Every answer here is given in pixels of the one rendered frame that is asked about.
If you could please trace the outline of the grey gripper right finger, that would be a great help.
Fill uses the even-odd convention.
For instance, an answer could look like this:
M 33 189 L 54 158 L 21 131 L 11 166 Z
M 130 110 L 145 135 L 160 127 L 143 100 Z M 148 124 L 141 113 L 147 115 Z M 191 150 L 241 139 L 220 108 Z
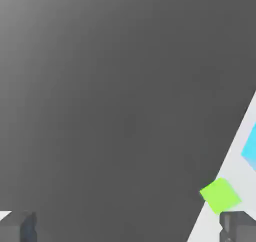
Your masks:
M 256 220 L 247 213 L 222 212 L 219 223 L 219 242 L 256 242 Z

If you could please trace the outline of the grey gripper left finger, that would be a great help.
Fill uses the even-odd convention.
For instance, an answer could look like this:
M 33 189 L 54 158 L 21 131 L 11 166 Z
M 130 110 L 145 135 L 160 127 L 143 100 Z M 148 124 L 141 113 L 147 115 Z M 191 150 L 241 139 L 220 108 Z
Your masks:
M 38 242 L 36 212 L 0 211 L 0 242 Z

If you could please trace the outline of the small green cube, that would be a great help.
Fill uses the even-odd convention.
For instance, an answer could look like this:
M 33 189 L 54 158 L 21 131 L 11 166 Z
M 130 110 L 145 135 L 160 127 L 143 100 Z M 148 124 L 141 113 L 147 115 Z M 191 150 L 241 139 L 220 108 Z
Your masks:
M 230 183 L 224 178 L 214 180 L 199 192 L 215 214 L 228 211 L 242 202 Z

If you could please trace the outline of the large cyan box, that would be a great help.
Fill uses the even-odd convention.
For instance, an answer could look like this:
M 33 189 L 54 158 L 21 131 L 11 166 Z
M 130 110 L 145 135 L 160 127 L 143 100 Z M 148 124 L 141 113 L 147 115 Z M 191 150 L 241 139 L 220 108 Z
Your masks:
M 256 123 L 242 149 L 241 156 L 248 162 L 251 168 L 256 172 Z

